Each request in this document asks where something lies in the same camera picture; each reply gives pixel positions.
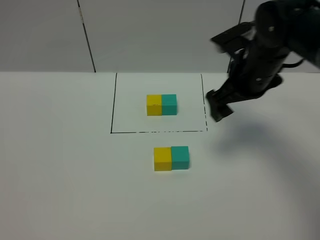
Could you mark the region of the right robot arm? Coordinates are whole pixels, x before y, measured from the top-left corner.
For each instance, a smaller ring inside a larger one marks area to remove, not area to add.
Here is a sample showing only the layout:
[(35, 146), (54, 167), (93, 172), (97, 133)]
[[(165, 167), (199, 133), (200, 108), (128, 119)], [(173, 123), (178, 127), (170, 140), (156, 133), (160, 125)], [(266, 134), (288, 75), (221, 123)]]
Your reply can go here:
[(279, 86), (284, 68), (304, 61), (320, 66), (320, 2), (270, 0), (254, 21), (240, 23), (211, 42), (232, 58), (228, 79), (206, 94), (210, 115), (219, 122), (231, 115), (230, 103), (257, 99)]

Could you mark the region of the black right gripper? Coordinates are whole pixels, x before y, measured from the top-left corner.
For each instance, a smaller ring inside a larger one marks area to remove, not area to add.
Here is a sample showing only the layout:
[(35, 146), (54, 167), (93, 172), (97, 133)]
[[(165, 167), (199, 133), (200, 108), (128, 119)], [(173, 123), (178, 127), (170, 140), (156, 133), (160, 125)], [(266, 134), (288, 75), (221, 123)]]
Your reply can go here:
[(206, 93), (210, 116), (216, 123), (234, 111), (227, 105), (261, 97), (290, 53), (286, 46), (293, 0), (270, 0), (255, 12), (255, 33), (246, 48), (235, 52), (227, 81)]

